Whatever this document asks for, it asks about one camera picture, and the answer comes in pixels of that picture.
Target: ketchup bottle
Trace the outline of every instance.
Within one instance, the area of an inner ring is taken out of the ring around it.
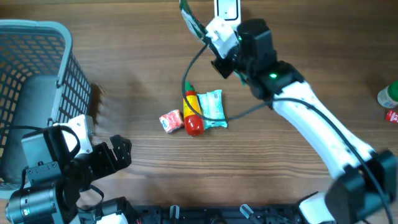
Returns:
[[[185,83],[185,94],[192,108],[195,109],[195,111],[197,111],[199,114],[201,114],[197,93],[195,92],[195,89],[191,86],[189,82]],[[187,134],[191,136],[197,136],[205,131],[202,119],[188,107],[185,100],[184,100],[184,126],[185,130],[187,130]]]

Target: plastic basket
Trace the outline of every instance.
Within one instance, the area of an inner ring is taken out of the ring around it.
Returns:
[[[91,87],[69,30],[58,22],[0,20],[0,93],[0,128],[44,128],[87,114]],[[29,132],[0,131],[0,190],[21,186],[21,139]]]

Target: green lid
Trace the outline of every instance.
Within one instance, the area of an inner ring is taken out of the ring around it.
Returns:
[[[185,91],[195,91],[194,87],[188,81],[185,82]]]
[[[393,84],[389,85],[387,91],[391,99],[398,102],[398,81],[395,81]]]

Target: wooden table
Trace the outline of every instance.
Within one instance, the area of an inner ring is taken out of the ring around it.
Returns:
[[[203,23],[213,18],[213,1],[191,7]],[[393,1],[242,2],[243,19],[267,21],[279,58],[304,75],[348,129],[375,149],[388,147],[395,154],[398,126],[384,121],[375,97],[398,79],[397,11]],[[94,143],[110,144],[114,134],[132,141],[132,165],[94,183],[106,199],[125,196],[134,205],[265,205],[294,203],[331,184],[316,152],[269,109],[197,138],[184,130],[164,132],[159,116],[182,109],[181,78],[201,47],[177,0],[0,6],[0,18],[59,21],[70,29],[73,52],[99,87]],[[189,75],[199,92],[222,89],[230,116],[258,103],[237,78],[218,75],[211,59],[206,52]],[[94,198],[88,193],[81,203]],[[392,209],[398,221],[397,205]],[[0,220],[5,222],[3,213]],[[371,220],[383,223],[384,212]]]

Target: teal snack package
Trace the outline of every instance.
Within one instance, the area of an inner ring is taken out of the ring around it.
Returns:
[[[222,90],[215,90],[205,94],[198,94],[201,111],[207,118],[213,119],[225,119],[223,103],[221,101]],[[226,121],[203,121],[205,129],[214,127],[228,127]]]

